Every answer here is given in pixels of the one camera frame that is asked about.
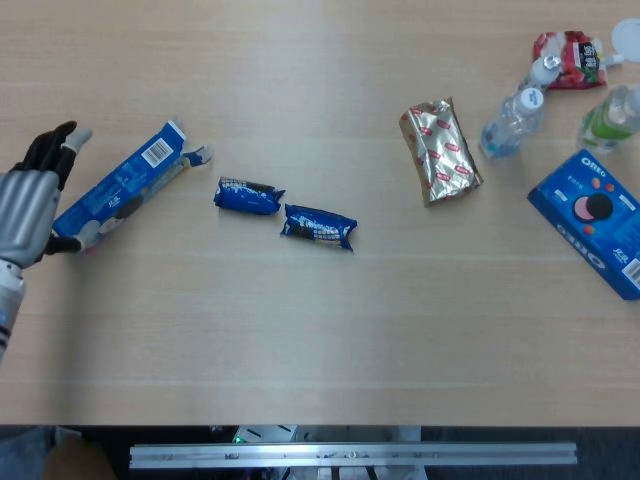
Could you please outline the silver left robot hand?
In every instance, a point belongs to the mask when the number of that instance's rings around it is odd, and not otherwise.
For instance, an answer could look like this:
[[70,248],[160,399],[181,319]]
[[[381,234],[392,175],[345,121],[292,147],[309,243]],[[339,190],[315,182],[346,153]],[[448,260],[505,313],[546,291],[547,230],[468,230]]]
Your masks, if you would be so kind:
[[24,159],[1,175],[1,259],[26,269],[45,255],[77,253],[82,243],[53,232],[76,157],[92,131],[68,121],[37,136]]

